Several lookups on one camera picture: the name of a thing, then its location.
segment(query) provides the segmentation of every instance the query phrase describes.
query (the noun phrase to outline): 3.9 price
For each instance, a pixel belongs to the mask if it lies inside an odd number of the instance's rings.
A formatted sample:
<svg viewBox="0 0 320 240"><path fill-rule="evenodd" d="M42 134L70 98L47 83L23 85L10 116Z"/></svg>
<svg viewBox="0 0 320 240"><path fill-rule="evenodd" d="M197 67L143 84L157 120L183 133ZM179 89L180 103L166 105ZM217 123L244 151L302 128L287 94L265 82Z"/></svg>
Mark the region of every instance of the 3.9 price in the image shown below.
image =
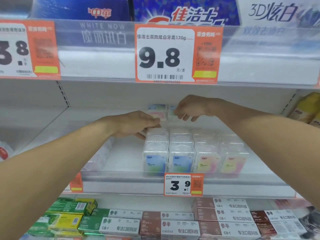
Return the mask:
<svg viewBox="0 0 320 240"><path fill-rule="evenodd" d="M9 65L12 62L12 55L7 49L10 47L9 41L0 40L0 65ZM16 42L16 52L18 55L26 56L29 54L25 41Z"/></svg>
<svg viewBox="0 0 320 240"><path fill-rule="evenodd" d="M177 48L169 48L166 50L167 58L165 61L158 61L157 68L163 68L164 63L168 67L176 67L180 64L179 55L180 51ZM156 61L156 54L153 48L151 47L143 47L139 50L139 58L142 62L139 64L142 68L150 68L154 65Z"/></svg>
<svg viewBox="0 0 320 240"><path fill-rule="evenodd" d="M175 190L178 190L179 189L179 181L171 181L171 183L172 183L172 187L170 188L171 190L173 190L173 191L175 191ZM190 181L185 181L184 182L184 186L185 187L190 187L190 185L191 185L191 182Z"/></svg>

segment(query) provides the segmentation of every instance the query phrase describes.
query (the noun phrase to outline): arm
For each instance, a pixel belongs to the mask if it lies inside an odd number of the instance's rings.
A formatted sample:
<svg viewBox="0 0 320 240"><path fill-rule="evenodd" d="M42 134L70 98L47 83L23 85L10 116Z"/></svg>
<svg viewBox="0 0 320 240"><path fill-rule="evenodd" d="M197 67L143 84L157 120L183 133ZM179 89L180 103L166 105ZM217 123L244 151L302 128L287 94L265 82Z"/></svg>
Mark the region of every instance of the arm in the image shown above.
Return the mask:
<svg viewBox="0 0 320 240"><path fill-rule="evenodd" d="M189 95L178 118L217 116L282 180L320 209L320 129L218 98Z"/></svg>
<svg viewBox="0 0 320 240"><path fill-rule="evenodd" d="M103 117L0 163L1 239L26 233L110 136L137 134L159 122L141 111Z"/></svg>

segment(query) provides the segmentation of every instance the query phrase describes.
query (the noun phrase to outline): brown and white toothpaste box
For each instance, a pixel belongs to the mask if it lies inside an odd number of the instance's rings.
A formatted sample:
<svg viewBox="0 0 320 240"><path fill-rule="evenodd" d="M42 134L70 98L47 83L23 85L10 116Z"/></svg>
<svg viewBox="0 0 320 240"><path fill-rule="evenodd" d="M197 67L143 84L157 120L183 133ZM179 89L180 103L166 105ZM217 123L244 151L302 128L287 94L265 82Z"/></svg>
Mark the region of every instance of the brown and white toothpaste box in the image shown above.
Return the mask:
<svg viewBox="0 0 320 240"><path fill-rule="evenodd" d="M197 221L178 220L144 220L140 224L142 238L156 239L187 239L198 240L200 237L199 223Z"/></svg>
<svg viewBox="0 0 320 240"><path fill-rule="evenodd" d="M280 236L289 233L296 233L298 235L304 234L307 230L299 222L299 220L290 221L274 221L274 222L260 222L257 223L259 232L264 237Z"/></svg>
<svg viewBox="0 0 320 240"><path fill-rule="evenodd" d="M195 198L192 208L249 210L245 199L232 198Z"/></svg>
<svg viewBox="0 0 320 240"><path fill-rule="evenodd" d="M142 214L144 220L174 220L174 221L194 221L193 213L185 212L167 212L167 211L144 211Z"/></svg>
<svg viewBox="0 0 320 240"><path fill-rule="evenodd" d="M200 239L257 239L261 235L255 223L199 221Z"/></svg>
<svg viewBox="0 0 320 240"><path fill-rule="evenodd" d="M197 208L194 216L197 221L254 223L254 219L249 210Z"/></svg>
<svg viewBox="0 0 320 240"><path fill-rule="evenodd" d="M292 210L255 210L251 211L254 222L282 222L298 220Z"/></svg>

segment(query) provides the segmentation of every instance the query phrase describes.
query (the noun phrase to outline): hand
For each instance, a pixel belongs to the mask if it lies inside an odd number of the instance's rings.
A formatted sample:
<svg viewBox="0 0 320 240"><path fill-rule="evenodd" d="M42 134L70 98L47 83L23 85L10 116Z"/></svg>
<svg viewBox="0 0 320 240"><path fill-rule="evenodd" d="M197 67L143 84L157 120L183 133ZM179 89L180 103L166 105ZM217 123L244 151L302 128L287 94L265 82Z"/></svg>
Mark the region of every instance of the hand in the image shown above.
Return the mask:
<svg viewBox="0 0 320 240"><path fill-rule="evenodd" d="M211 101L212 98L188 95L179 102L174 114L184 121L187 121L191 116L192 122L196 121L201 115L212 116L208 114Z"/></svg>
<svg viewBox="0 0 320 240"><path fill-rule="evenodd" d="M154 119L151 115L142 111L107 116L102 119L104 118L110 121L112 129L115 131L112 134L114 137L134 135L144 140L146 137L140 133L141 131L146 133L148 127L161 127L159 118Z"/></svg>

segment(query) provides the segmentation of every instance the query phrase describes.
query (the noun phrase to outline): qr code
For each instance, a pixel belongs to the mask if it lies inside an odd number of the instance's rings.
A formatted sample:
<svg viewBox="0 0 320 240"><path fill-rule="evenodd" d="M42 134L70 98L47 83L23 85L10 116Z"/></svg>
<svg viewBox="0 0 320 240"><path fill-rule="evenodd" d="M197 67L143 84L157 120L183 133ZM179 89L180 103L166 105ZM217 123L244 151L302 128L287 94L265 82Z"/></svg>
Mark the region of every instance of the qr code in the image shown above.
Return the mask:
<svg viewBox="0 0 320 240"><path fill-rule="evenodd" d="M52 59L54 58L54 54L52 53L54 49L54 44L52 39L33 39L35 44L35 52L37 55L37 58L40 59Z"/></svg>
<svg viewBox="0 0 320 240"><path fill-rule="evenodd" d="M193 181L193 187L197 189L201 189L201 180L194 180Z"/></svg>

